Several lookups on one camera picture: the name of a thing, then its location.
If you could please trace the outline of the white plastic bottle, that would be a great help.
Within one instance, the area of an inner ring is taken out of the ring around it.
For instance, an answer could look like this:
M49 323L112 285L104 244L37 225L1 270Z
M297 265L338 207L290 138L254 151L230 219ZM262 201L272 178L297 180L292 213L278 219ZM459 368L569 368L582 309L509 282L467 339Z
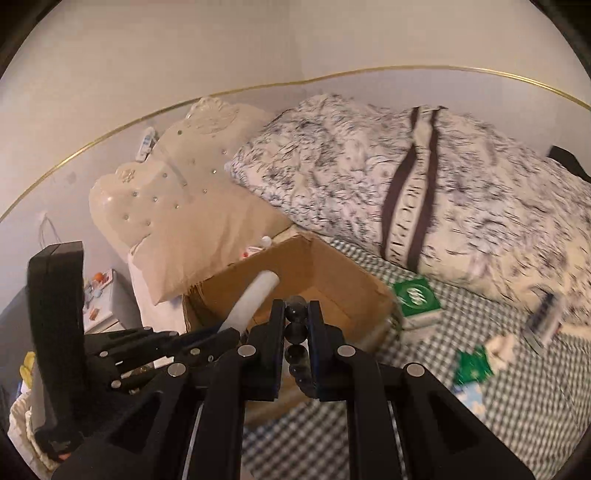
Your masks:
M235 329L239 334L245 333L253 315L256 314L256 311L263 305L278 283L280 283L280 277L273 271L259 272L235 302L217 332Z

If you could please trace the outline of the green white medicine box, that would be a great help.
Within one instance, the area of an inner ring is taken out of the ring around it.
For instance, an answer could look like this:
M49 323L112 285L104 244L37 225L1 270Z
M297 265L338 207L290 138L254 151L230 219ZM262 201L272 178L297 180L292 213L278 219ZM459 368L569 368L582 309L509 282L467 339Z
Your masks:
M441 320L441 302L425 278L394 283L391 290L394 294L394 317L403 329L421 329Z

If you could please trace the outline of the brown cardboard box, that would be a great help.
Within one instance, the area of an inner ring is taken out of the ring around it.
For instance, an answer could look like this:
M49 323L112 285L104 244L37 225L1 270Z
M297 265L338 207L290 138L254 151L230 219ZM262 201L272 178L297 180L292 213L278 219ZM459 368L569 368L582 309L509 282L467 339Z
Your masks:
M339 327L346 343L373 353L389 329L393 294L386 284L317 236L297 235L243 259L193 285L183 297L191 330L212 327L228 317L260 272L280 282L253 313L246 330L266 323L274 299L300 295L321 303L327 324Z

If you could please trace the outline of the green checked cloth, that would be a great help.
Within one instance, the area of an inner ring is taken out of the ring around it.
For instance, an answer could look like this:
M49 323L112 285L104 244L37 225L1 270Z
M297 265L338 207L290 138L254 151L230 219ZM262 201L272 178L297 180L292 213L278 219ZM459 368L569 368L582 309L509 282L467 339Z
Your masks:
M481 385L459 387L462 352L496 335L519 336L525 312L434 280L443 312L429 339L403 344L390 332L384 364L418 362L476 414L538 479L564 479L590 456L590 342L558 333L542 354L525 340L509 366ZM305 402L279 419L245 428L242 463L256 479L346 479L349 448L342 403Z

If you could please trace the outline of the beige pillow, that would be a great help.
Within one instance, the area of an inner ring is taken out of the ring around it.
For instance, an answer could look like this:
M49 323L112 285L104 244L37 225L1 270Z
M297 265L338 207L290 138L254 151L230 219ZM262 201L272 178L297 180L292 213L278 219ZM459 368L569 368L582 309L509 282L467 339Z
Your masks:
M247 248L290 225L283 212L245 188L211 191L166 214L136 247L133 265L157 305L238 262Z

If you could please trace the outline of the beige tufted headboard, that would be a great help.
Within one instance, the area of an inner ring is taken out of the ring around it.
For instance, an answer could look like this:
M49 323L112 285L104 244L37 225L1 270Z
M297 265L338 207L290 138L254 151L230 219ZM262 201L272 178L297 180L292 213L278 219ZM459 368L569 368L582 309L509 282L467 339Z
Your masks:
M159 224L209 197L235 203L249 197L225 172L226 162L273 113L249 104L203 97L160 135L147 159L121 164L100 177L89 193L94 224L121 257Z

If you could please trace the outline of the floral folded duvet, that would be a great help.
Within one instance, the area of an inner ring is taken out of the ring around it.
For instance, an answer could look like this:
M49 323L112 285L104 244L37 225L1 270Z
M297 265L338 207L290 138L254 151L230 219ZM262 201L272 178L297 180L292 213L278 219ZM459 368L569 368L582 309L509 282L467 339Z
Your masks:
M515 306L552 292L590 322L589 183L483 121L317 95L226 169L311 232Z

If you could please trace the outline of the black garment behind duvet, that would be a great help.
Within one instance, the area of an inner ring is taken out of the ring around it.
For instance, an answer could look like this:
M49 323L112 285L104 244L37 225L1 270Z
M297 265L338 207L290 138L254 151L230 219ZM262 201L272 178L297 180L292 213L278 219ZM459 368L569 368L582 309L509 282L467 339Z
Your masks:
M552 146L548 152L548 157L558 162L572 175L581 178L587 183L591 182L591 177L586 173L577 158L569 151L558 146Z

